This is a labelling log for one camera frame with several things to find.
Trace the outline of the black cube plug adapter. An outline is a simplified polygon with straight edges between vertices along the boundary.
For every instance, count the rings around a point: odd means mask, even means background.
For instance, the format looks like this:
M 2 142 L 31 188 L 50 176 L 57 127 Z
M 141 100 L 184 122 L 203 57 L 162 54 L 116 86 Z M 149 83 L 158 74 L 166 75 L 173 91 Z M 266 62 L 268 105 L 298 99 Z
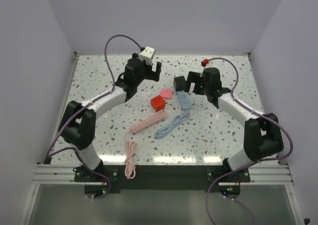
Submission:
M 185 91 L 186 80 L 184 76 L 178 76 L 173 79 L 173 86 L 176 92 Z

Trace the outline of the red cube plug adapter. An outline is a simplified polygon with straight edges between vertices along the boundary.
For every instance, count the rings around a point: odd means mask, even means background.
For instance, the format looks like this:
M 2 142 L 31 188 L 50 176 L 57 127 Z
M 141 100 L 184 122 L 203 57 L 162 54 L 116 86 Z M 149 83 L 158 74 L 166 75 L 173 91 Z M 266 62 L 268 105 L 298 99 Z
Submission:
M 161 95 L 158 95 L 151 99 L 151 106 L 155 112 L 159 112 L 165 108 L 165 100 Z

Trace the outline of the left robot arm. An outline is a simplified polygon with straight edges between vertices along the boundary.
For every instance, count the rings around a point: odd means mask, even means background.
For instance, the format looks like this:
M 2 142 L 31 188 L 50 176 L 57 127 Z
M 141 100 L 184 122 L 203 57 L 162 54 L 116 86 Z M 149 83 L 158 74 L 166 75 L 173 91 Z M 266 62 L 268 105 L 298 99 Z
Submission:
M 111 92 L 100 94 L 82 103 L 68 103 L 58 135 L 78 150 L 82 163 L 87 167 L 85 175 L 91 181 L 98 181 L 103 176 L 102 161 L 92 145 L 96 120 L 113 107 L 130 100 L 137 93 L 137 87 L 143 80 L 159 81 L 161 63 L 158 62 L 156 70 L 152 70 L 154 55 L 155 50 L 150 47 L 146 47 L 139 54 L 134 53 Z

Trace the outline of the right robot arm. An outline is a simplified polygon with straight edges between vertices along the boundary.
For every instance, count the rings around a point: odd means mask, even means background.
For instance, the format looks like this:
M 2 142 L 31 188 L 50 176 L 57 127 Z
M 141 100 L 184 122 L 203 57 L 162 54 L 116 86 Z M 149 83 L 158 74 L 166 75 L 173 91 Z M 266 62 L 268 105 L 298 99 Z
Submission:
M 186 92 L 190 90 L 192 83 L 193 93 L 206 96 L 216 108 L 227 112 L 243 126 L 243 149 L 223 160 L 221 175 L 225 181 L 234 181 L 239 176 L 239 169 L 250 167 L 283 150 L 277 116 L 273 113 L 248 111 L 246 103 L 233 97 L 231 90 L 222 86 L 217 68 L 207 68 L 202 73 L 189 72 Z

